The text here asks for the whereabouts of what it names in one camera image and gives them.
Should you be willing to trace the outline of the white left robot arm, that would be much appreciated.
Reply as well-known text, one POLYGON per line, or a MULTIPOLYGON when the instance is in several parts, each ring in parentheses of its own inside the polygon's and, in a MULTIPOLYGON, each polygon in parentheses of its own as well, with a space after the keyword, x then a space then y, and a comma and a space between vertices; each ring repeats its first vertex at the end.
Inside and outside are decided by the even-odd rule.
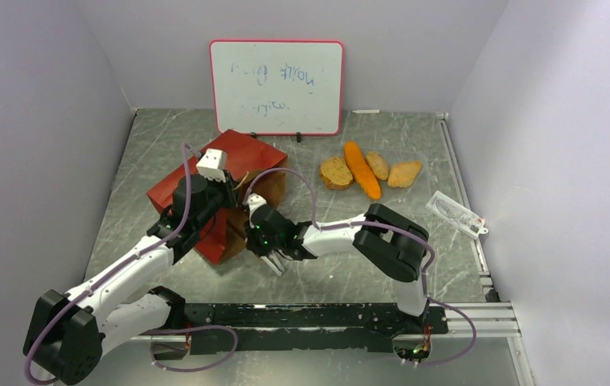
POLYGON ((57 380, 75 385, 100 359, 134 336, 150 331, 173 335, 189 326, 184 298, 159 286, 139 300, 126 299, 152 276, 180 261, 203 238, 206 226, 218 223, 224 208, 239 206, 238 183, 226 173, 221 180, 199 174, 181 178, 173 202, 145 236, 107 269, 60 293, 50 289, 35 303, 23 346, 24 372, 36 363, 57 380))

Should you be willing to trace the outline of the red paper bag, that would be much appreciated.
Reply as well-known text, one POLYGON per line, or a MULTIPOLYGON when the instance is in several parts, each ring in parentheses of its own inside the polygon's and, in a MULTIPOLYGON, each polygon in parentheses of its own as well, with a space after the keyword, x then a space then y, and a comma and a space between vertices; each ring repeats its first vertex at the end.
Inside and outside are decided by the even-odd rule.
POLYGON ((196 250, 218 264, 245 248, 247 195, 277 207, 285 197, 285 152, 232 129, 190 157, 190 209, 171 244, 178 253, 196 250))

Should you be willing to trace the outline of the orange fake bread slice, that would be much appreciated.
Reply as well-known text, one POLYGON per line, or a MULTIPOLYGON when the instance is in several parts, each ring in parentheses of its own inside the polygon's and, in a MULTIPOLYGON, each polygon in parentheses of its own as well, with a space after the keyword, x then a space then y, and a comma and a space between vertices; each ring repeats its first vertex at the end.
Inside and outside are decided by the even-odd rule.
POLYGON ((387 185, 393 188, 410 187, 422 169, 422 162, 410 161, 394 164, 387 178, 387 185))

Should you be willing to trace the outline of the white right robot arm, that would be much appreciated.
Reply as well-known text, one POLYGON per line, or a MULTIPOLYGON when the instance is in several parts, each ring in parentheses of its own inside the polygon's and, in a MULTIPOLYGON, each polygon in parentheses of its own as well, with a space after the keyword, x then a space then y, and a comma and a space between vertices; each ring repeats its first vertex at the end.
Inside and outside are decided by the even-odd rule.
POLYGON ((290 261, 313 260, 338 253, 365 257, 394 282, 397 320, 408 333, 428 322, 427 284, 423 259, 434 250, 422 226, 379 203, 348 220, 294 223, 274 207, 262 204, 244 223, 246 249, 277 273, 290 261))

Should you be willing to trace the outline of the tan fake bread roll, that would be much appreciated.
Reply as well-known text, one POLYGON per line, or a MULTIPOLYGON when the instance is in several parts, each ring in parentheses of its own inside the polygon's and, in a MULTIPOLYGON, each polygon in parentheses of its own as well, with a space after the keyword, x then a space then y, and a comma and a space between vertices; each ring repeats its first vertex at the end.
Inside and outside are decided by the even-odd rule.
POLYGON ((385 158, 376 151, 368 151, 365 160, 372 173, 378 180, 386 181, 389 177, 389 166, 385 158))

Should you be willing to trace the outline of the orange fake baguette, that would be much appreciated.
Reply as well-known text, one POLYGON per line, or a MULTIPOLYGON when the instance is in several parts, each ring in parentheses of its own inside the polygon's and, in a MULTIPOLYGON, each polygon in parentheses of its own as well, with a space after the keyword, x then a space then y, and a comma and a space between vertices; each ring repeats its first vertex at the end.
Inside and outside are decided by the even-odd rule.
POLYGON ((370 199, 380 199, 382 190, 375 174, 367 164, 361 148, 356 142, 346 142, 343 156, 354 180, 370 199))

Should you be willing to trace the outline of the orange fake bread piece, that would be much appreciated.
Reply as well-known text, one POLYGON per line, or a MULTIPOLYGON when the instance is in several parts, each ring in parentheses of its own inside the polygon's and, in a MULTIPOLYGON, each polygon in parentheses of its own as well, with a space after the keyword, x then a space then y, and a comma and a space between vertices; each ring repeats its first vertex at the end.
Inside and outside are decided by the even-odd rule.
POLYGON ((354 177, 343 157, 331 157, 319 167, 319 176, 330 190, 345 190, 354 183, 354 177))

